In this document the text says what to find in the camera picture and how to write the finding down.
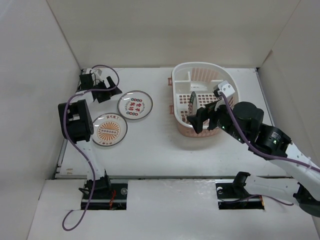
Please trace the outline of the green rimmed white plate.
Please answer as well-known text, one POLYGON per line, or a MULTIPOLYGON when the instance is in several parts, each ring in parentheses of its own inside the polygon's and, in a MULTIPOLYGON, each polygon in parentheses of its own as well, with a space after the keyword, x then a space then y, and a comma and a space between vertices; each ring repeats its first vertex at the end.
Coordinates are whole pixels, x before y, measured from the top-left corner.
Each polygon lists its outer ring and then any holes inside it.
POLYGON ((188 115, 192 116, 197 113, 198 110, 198 100, 197 100, 197 94, 195 91, 193 91, 189 98, 189 105, 188 105, 188 115))

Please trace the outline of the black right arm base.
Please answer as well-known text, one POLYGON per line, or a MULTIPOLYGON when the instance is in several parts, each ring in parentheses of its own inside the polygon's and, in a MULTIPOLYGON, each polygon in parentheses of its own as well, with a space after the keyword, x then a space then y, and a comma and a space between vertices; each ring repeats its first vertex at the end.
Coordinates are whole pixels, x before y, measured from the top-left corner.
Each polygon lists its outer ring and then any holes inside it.
POLYGON ((261 196, 235 192, 231 182, 215 184, 219 210, 264 210, 261 196))

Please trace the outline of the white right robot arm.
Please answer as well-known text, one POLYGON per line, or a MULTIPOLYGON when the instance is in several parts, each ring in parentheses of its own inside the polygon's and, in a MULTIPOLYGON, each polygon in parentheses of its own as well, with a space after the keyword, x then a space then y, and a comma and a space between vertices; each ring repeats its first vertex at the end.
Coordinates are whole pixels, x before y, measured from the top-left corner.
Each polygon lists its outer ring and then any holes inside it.
POLYGON ((260 195, 285 200, 299 206, 304 212, 320 215, 320 168, 306 157, 279 128, 263 123, 264 112, 250 102, 239 102, 233 108, 229 104, 207 104, 189 115, 197 134, 208 129, 220 128, 260 158, 283 169, 290 179, 267 179, 240 171, 232 184, 232 193, 244 200, 260 195))

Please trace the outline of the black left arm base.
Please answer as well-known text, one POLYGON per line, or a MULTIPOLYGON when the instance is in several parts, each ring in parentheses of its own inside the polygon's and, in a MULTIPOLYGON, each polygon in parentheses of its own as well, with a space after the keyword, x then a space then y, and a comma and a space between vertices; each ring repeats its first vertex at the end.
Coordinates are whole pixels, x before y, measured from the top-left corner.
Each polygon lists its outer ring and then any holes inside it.
POLYGON ((95 191, 88 205, 88 210, 126 210, 128 184, 112 183, 111 190, 95 191))

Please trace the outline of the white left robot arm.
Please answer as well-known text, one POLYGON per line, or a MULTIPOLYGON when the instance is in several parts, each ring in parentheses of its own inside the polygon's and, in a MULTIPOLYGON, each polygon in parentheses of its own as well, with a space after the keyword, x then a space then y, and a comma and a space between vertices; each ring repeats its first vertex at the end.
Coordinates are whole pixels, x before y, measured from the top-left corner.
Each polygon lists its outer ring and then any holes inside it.
POLYGON ((105 168, 93 150, 92 136, 95 130, 88 102, 97 100, 102 103, 120 94, 120 78, 118 74, 115 76, 117 82, 108 76, 107 82, 99 80, 96 83, 91 72, 81 75, 89 80, 89 85, 81 83, 80 91, 57 107, 63 137, 82 155, 86 168, 85 188, 95 192, 102 199, 111 195, 112 186, 105 168))

